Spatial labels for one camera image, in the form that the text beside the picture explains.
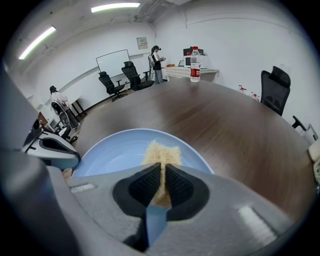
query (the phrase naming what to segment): plastic water bottle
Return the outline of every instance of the plastic water bottle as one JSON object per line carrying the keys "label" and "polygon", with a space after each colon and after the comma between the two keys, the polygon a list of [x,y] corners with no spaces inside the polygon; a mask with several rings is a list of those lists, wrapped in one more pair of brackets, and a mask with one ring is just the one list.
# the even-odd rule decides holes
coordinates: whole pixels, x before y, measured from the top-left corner
{"label": "plastic water bottle", "polygon": [[200,81],[200,53],[198,51],[198,46],[193,47],[193,51],[191,53],[190,58],[190,66],[191,66],[191,74],[190,81],[191,82],[199,82]]}

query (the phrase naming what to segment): person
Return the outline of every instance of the person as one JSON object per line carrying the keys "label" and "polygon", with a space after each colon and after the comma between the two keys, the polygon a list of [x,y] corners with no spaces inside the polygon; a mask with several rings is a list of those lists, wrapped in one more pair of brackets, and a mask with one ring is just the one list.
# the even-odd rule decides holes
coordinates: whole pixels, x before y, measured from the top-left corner
{"label": "person", "polygon": [[161,84],[162,80],[162,70],[161,70],[161,62],[165,60],[165,58],[160,58],[158,55],[158,51],[161,51],[158,45],[155,45],[151,49],[151,56],[154,62],[153,70],[155,74],[155,84]]}
{"label": "person", "polygon": [[80,124],[75,119],[73,113],[71,112],[71,109],[69,108],[67,97],[63,96],[60,92],[58,92],[57,88],[54,87],[53,85],[50,87],[50,93],[51,93],[51,96],[50,96],[51,102],[58,103],[62,107],[62,110],[68,115],[71,128],[72,129],[78,128]]}

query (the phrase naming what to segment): black gripper pad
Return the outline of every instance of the black gripper pad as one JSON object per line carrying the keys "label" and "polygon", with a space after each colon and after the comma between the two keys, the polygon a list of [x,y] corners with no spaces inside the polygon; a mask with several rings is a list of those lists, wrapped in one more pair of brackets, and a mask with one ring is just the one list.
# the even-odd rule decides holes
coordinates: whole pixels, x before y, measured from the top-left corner
{"label": "black gripper pad", "polygon": [[161,165],[154,165],[119,180],[112,191],[114,201],[126,214],[142,217],[160,186]]}
{"label": "black gripper pad", "polygon": [[169,192],[172,208],[166,214],[167,221],[182,221],[195,216],[208,202],[207,185],[171,164],[165,166],[165,187]]}

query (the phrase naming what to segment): wooden conference table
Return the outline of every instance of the wooden conference table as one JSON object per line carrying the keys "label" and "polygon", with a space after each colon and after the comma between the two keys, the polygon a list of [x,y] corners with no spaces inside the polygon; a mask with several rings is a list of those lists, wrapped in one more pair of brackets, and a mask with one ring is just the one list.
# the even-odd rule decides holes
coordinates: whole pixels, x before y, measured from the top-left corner
{"label": "wooden conference table", "polygon": [[242,182],[293,220],[316,194],[307,142],[271,109],[225,86],[180,78],[98,107],[84,120],[76,149],[83,156],[103,138],[134,128],[182,139],[215,174]]}

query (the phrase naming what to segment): whiteboard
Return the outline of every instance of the whiteboard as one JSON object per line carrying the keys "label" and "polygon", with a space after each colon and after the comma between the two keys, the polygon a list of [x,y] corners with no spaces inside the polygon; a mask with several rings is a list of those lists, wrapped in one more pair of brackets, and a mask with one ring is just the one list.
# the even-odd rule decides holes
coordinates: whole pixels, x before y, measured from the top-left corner
{"label": "whiteboard", "polygon": [[105,71],[109,77],[121,75],[124,62],[129,62],[128,50],[120,50],[96,58],[100,72]]}

